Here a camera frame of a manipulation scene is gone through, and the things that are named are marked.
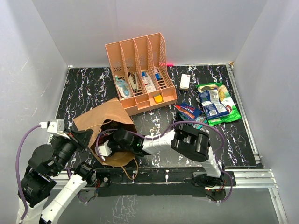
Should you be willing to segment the blue biscuit pack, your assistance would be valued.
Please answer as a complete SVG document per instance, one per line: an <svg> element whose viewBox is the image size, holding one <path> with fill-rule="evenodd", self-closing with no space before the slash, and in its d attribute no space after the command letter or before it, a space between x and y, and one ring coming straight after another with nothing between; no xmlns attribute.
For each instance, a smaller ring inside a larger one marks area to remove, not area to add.
<svg viewBox="0 0 299 224"><path fill-rule="evenodd" d="M180 105L174 105L178 110L178 113L188 120L195 121L201 114L202 111L187 103L181 103Z"/></svg>

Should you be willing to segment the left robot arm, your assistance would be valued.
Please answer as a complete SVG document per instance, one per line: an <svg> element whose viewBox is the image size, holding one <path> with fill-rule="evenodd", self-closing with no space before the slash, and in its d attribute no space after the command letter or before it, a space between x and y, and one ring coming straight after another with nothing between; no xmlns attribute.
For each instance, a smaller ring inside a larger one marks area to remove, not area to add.
<svg viewBox="0 0 299 224"><path fill-rule="evenodd" d="M38 146L28 161L23 178L17 177L19 209L18 224L56 224L64 210L86 186L96 182L96 169L82 162L63 189L45 206L56 185L54 177L59 176L66 164L77 151L88 148L92 129L85 131L65 130L57 137L56 145Z"/></svg>

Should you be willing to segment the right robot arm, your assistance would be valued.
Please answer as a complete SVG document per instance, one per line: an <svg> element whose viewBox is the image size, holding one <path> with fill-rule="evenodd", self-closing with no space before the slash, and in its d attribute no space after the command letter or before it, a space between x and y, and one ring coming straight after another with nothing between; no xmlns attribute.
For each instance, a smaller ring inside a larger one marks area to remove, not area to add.
<svg viewBox="0 0 299 224"><path fill-rule="evenodd" d="M188 124L179 124L164 135L150 137L137 135L123 128L113 132L105 143L111 153L130 152L144 157L172 149L184 157L199 162L205 173L196 177L199 186L215 187L225 183L224 166L217 162L210 145L209 134Z"/></svg>

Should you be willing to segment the red green candy pack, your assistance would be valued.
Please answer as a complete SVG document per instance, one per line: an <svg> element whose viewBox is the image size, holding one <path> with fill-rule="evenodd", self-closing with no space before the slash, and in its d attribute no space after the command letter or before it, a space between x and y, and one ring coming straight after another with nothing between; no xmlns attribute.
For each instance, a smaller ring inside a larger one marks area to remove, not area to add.
<svg viewBox="0 0 299 224"><path fill-rule="evenodd" d="M205 116L198 116L195 121L200 122L200 123L207 123L207 120L206 120ZM193 127L196 128L196 129L201 129L203 127L203 125L193 124Z"/></svg>

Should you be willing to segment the blue snack pouch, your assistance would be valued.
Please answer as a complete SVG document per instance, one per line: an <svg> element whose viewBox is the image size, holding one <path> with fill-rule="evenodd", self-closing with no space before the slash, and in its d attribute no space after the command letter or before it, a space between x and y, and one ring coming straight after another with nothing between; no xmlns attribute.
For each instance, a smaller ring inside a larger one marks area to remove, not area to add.
<svg viewBox="0 0 299 224"><path fill-rule="evenodd" d="M229 111L220 101L216 88L200 91L199 99L208 120L229 115Z"/></svg>

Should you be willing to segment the brown paper bag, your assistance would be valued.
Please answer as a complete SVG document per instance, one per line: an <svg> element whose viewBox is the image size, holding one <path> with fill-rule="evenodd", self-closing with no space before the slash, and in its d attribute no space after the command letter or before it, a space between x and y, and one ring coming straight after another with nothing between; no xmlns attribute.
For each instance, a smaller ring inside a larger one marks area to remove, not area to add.
<svg viewBox="0 0 299 224"><path fill-rule="evenodd" d="M137 163L132 152L116 152L105 160L96 154L96 143L101 144L107 139L108 129L123 127L126 130L137 132L132 119L117 98L81 114L73 122L80 131L93 130L88 147L102 165L124 168L132 160Z"/></svg>

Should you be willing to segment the green Chuba chips bag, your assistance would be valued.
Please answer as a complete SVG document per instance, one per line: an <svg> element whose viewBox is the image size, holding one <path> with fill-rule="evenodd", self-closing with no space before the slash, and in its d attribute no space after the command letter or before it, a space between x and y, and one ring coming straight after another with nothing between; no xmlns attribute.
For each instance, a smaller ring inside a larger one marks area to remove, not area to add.
<svg viewBox="0 0 299 224"><path fill-rule="evenodd" d="M196 86L198 95L200 91L209 90L216 88L219 93L219 98L221 103L226 107L229 111L229 115L218 117L212 120L207 120L210 126L215 126L222 123L230 123L240 120L241 114L237 109L232 97L230 96L226 86L223 83L207 83L207 84L199 84Z"/></svg>

